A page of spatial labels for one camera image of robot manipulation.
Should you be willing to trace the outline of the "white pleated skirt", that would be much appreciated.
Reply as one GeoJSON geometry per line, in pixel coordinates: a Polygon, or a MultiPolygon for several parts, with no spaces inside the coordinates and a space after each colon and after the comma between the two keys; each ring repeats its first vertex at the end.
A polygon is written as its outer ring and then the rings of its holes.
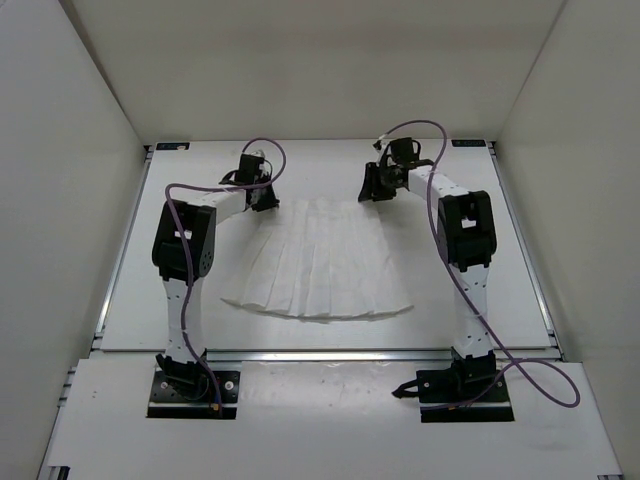
{"type": "Polygon", "coordinates": [[[310,321],[412,309],[375,207],[296,200],[258,217],[257,231],[221,291],[226,303],[310,321]]]}

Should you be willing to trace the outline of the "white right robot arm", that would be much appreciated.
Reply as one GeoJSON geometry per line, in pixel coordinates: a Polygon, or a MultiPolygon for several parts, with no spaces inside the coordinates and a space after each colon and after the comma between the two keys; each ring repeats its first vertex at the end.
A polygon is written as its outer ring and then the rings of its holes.
{"type": "Polygon", "coordinates": [[[497,250],[490,195],[440,173],[434,161],[420,157],[421,144],[411,137],[379,139],[373,147],[378,158],[365,165],[358,200],[391,200],[401,188],[423,199],[438,254],[454,283],[456,334],[450,366],[418,373],[392,395],[398,399],[421,396],[432,404],[471,400],[497,374],[484,319],[489,266],[497,250]]]}

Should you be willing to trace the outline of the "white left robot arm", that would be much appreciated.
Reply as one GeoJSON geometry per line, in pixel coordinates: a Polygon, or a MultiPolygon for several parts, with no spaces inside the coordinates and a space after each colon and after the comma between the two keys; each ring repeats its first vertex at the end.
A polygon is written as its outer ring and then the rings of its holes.
{"type": "Polygon", "coordinates": [[[222,404],[220,384],[207,364],[201,294],[214,261],[217,226],[247,210],[261,212],[279,205],[273,181],[279,176],[263,151],[240,155],[236,169],[219,185],[184,183],[165,187],[152,247],[167,299],[168,341],[156,357],[166,381],[189,402],[222,404]]]}

